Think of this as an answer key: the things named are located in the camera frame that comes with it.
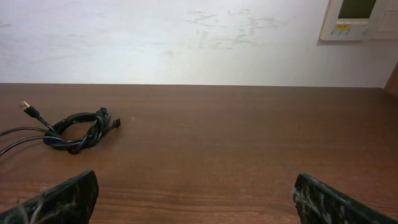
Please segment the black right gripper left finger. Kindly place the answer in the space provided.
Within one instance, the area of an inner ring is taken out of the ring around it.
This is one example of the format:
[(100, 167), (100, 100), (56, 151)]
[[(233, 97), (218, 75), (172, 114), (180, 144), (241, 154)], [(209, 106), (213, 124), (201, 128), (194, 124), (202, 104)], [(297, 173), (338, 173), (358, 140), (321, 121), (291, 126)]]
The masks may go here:
[(2, 212), (1, 223), (88, 224), (98, 195), (96, 174), (88, 170)]

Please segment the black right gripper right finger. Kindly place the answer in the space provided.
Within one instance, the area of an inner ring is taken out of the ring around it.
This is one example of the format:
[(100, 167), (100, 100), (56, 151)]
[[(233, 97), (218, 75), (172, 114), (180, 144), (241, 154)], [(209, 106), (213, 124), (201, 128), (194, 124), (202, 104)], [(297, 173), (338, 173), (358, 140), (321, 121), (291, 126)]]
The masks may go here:
[(293, 201), (300, 222), (305, 224), (397, 224), (308, 174), (297, 176)]

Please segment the white wall control panel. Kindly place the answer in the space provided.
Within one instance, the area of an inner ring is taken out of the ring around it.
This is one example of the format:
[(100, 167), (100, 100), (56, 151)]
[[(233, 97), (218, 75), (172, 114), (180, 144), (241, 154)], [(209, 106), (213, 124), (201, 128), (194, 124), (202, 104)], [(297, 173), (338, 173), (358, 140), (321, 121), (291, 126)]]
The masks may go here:
[(397, 39), (397, 0), (329, 0), (320, 40)]

